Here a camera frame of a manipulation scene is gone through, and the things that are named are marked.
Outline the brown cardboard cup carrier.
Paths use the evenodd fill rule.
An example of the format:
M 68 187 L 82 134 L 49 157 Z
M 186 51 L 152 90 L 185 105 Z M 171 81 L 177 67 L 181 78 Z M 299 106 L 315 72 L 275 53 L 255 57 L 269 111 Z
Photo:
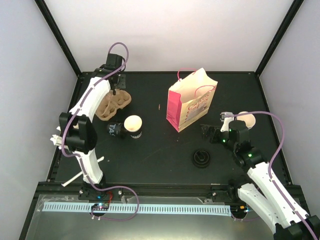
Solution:
M 109 121 L 132 101 L 131 95 L 121 89 L 110 90 L 102 99 L 95 111 L 95 115 L 102 121 Z

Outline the cake print paper bag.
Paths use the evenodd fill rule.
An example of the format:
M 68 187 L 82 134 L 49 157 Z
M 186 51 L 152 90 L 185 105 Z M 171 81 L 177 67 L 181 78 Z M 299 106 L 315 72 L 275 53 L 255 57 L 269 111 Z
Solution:
M 218 82 L 200 68 L 168 89 L 166 119 L 181 132 L 206 115 L 211 106 Z

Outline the black paper coffee cup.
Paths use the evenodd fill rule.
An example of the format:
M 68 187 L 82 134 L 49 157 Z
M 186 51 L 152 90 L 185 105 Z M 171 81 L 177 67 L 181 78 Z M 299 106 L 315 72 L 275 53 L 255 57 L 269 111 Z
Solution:
M 129 135 L 133 139 L 138 139 L 142 135 L 143 121 L 138 115 L 130 115 L 124 120 L 124 128 L 129 132 Z

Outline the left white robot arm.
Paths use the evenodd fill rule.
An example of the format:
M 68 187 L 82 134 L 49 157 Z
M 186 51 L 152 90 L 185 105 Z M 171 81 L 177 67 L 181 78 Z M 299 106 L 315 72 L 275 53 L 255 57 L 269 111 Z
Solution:
M 89 193 L 97 200 L 107 195 L 108 188 L 101 183 L 104 173 L 96 157 L 98 136 L 93 126 L 93 118 L 103 98 L 108 93 L 116 92 L 121 71 L 128 58 L 110 52 L 107 54 L 106 64 L 92 73 L 88 87 L 79 101 L 69 112 L 60 114 L 61 136 L 54 135 L 50 139 L 54 145 L 61 148 L 64 157 L 77 159 L 83 181 L 91 185 Z

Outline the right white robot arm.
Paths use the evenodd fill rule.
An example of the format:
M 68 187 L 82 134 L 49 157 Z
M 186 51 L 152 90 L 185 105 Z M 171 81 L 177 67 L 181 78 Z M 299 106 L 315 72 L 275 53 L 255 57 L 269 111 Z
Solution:
M 320 219 L 310 215 L 290 195 L 261 151 L 252 146 L 249 129 L 241 120 L 224 121 L 222 127 L 202 124 L 210 143 L 229 150 L 245 176 L 230 180 L 228 198 L 243 201 L 269 227 L 275 240 L 318 240 Z

